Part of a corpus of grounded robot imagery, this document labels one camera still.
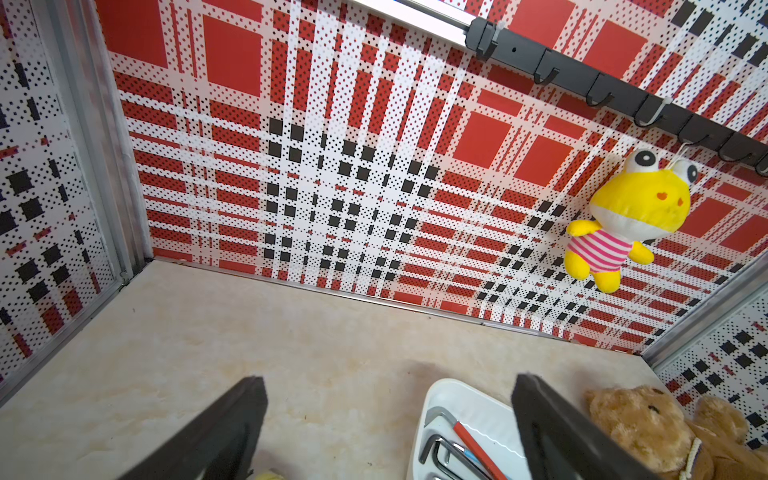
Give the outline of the thin black hex key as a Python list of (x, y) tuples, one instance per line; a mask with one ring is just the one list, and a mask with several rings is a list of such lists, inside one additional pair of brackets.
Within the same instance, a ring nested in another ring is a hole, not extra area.
[(468, 469), (466, 459), (451, 443), (443, 437), (434, 443), (431, 458), (438, 470), (450, 479), (482, 479)]

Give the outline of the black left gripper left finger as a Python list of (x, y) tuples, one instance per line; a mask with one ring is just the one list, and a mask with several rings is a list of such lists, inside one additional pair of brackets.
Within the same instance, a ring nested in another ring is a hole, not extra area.
[(246, 479), (268, 407), (264, 379), (241, 379), (123, 479)]

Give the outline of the blue handled hex key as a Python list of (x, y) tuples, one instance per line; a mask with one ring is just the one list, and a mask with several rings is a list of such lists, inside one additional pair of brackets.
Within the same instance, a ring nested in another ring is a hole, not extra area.
[(469, 451), (466, 447), (456, 442), (452, 442), (451, 445), (457, 451), (459, 451), (462, 454), (462, 456), (466, 459), (466, 463), (468, 464), (468, 469), (472, 470), (478, 477), (482, 479), (486, 479), (486, 480), (491, 479), (486, 469), (481, 465), (480, 461), (474, 456), (474, 454), (471, 451)]

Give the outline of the red handled hex key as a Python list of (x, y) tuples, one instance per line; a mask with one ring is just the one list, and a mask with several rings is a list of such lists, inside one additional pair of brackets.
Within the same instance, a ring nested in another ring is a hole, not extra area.
[(443, 417), (449, 423), (453, 431), (462, 441), (465, 442), (465, 446), (468, 448), (468, 450), (479, 460), (480, 464), (493, 479), (506, 480), (506, 476), (491, 459), (488, 453), (479, 445), (479, 443), (474, 439), (466, 427), (461, 422), (459, 422), (456, 417), (446, 408), (440, 406), (430, 408), (426, 413), (424, 426), (427, 426), (437, 417)]

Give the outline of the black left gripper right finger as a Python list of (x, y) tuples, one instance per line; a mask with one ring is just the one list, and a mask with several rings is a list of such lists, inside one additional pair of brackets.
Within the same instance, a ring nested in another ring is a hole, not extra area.
[(534, 479), (655, 479), (541, 377), (517, 376), (512, 409)]

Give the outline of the large black hex key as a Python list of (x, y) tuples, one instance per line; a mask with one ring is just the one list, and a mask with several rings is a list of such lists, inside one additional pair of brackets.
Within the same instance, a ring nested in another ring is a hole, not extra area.
[(439, 435), (431, 435), (418, 454), (417, 461), (428, 467), (434, 479), (486, 479), (487, 475), (458, 443)]

